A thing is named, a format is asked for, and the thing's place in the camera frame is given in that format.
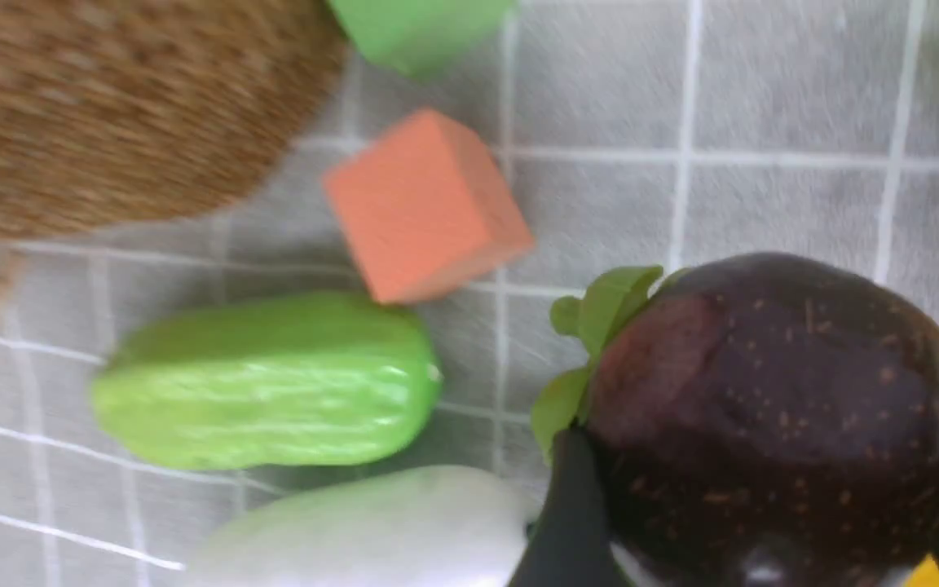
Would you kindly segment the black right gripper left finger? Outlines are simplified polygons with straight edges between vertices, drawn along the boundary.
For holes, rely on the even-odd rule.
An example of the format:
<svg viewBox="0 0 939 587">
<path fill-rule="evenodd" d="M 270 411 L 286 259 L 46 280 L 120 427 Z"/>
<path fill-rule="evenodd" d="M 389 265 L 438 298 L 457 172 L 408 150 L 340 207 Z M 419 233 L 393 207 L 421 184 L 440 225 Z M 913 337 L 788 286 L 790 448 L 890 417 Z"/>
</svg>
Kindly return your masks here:
<svg viewBox="0 0 939 587">
<path fill-rule="evenodd" d="M 552 456 L 550 488 L 510 586 L 627 586 L 584 428 L 559 431 Z"/>
</svg>

